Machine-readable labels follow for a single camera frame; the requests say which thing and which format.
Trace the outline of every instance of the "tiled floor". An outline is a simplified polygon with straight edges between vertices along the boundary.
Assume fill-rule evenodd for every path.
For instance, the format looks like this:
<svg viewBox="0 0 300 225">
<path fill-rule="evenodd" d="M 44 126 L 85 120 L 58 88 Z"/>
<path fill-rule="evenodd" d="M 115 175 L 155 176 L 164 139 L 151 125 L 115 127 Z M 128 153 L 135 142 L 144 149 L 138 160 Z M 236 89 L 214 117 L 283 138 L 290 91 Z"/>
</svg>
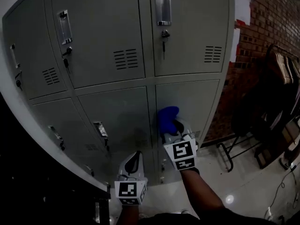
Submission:
<svg viewBox="0 0 300 225">
<path fill-rule="evenodd" d="M 249 142 L 239 144 L 231 151 L 231 156 L 255 143 L 256 141 L 251 139 Z M 261 170 L 254 158 L 254 151 L 255 149 L 251 149 L 234 158 L 234 168 L 231 172 L 227 172 L 225 166 L 227 162 L 223 159 L 222 149 L 217 149 L 216 146 L 199 149 L 197 168 L 202 178 L 217 193 L 227 208 L 241 215 L 263 218 L 274 199 L 277 187 L 288 171 L 279 165 L 278 160 Z M 300 191 L 300 165 L 294 170 L 294 174 L 297 185 L 294 183 L 293 175 L 289 174 L 284 180 L 285 188 L 279 188 L 275 203 L 270 209 L 273 221 L 276 223 L 279 223 L 280 215 L 288 219 L 300 210 L 300 203 L 295 206 L 295 209 L 293 208 L 295 194 Z M 233 196 L 231 204 L 226 203 L 229 195 L 231 198 Z M 196 216 L 182 181 L 149 187 L 143 205 L 140 206 L 140 212 L 147 216 L 184 209 Z M 115 218 L 114 221 L 120 211 L 121 205 L 112 189 L 110 215 Z"/>
</svg>

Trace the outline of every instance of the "person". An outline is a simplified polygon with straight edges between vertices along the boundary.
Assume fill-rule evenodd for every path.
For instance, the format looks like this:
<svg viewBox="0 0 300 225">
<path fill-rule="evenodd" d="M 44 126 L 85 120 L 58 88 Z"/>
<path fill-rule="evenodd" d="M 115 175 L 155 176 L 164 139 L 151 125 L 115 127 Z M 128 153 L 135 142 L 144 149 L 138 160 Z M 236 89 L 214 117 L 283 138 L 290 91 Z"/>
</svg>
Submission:
<svg viewBox="0 0 300 225">
<path fill-rule="evenodd" d="M 245 217 L 225 208 L 221 199 L 201 178 L 198 169 L 180 171 L 188 199 L 198 218 L 191 214 L 162 213 L 139 220 L 138 206 L 123 206 L 117 225 L 159 225 L 159 224 L 231 224 L 231 225 L 273 225 L 261 218 Z"/>
</svg>

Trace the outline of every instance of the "brick wall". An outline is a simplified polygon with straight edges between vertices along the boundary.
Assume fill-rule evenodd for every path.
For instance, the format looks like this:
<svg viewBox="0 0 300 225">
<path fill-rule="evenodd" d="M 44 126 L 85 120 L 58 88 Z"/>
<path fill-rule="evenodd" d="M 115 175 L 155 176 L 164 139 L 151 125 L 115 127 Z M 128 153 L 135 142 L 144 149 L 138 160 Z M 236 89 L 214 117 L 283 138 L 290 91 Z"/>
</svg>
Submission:
<svg viewBox="0 0 300 225">
<path fill-rule="evenodd" d="M 257 83 L 270 44 L 300 53 L 300 0 L 251 0 L 250 26 L 240 28 L 240 52 L 229 65 L 222 95 L 205 142 L 232 134 L 231 117 Z"/>
</svg>

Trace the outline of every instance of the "cable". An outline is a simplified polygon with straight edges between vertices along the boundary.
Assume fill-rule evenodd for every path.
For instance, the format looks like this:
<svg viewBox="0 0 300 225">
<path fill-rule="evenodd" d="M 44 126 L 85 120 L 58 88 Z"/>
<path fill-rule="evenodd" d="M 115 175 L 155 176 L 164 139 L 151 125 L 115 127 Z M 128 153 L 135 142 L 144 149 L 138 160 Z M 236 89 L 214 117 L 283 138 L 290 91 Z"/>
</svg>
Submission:
<svg viewBox="0 0 300 225">
<path fill-rule="evenodd" d="M 263 216 L 264 219 L 266 219 L 267 212 L 270 210 L 270 208 L 273 206 L 273 204 L 274 204 L 274 202 L 275 202 L 275 200 L 276 200 L 276 197 L 277 197 L 277 193 L 278 193 L 279 188 L 280 188 L 280 187 L 285 188 L 285 184 L 284 184 L 283 181 L 285 180 L 285 178 L 287 177 L 287 175 L 289 175 L 290 173 L 292 173 L 292 174 L 293 174 L 293 177 L 294 177 L 294 180 L 295 180 L 295 185 L 297 184 L 297 181 L 296 181 L 296 178 L 295 178 L 295 174 L 293 173 L 293 171 L 296 169 L 296 167 L 297 167 L 299 164 L 300 164 L 300 162 L 299 162 L 297 165 L 293 166 L 293 167 L 291 168 L 291 171 L 290 171 L 288 174 L 286 174 L 286 175 L 283 177 L 283 179 L 281 180 L 281 183 L 280 183 L 279 186 L 277 187 L 277 190 L 276 190 L 276 193 L 275 193 L 275 197 L 274 197 L 274 199 L 273 199 L 273 202 L 272 202 L 271 206 L 268 207 L 268 209 L 266 210 L 266 212 L 265 212 L 265 214 L 264 214 L 264 216 Z"/>
</svg>

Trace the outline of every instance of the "ventilation slot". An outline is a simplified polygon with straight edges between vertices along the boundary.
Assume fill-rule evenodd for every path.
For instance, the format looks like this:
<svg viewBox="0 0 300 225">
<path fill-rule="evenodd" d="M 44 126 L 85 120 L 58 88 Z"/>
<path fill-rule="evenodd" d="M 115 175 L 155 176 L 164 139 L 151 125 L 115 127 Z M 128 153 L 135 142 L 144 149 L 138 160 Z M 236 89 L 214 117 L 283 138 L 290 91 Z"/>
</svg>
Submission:
<svg viewBox="0 0 300 225">
<path fill-rule="evenodd" d="M 99 150 L 98 147 L 94 144 L 86 144 L 85 147 L 88 151 L 93 151 L 93 150 L 98 151 Z"/>
<path fill-rule="evenodd" d="M 136 49 L 115 51 L 113 52 L 113 56 L 114 56 L 114 63 L 117 70 L 138 67 Z"/>
<path fill-rule="evenodd" d="M 59 83 L 60 80 L 56 74 L 55 68 L 50 68 L 42 72 L 47 85 Z"/>
<path fill-rule="evenodd" d="M 206 46 L 204 62 L 219 63 L 221 59 L 222 47 Z"/>
<path fill-rule="evenodd" d="M 194 138 L 199 138 L 201 131 L 194 132 Z"/>
<path fill-rule="evenodd" d="M 135 146 L 136 146 L 137 148 L 140 148 L 140 147 L 148 147 L 148 140 L 136 141 L 136 142 L 135 142 Z"/>
</svg>

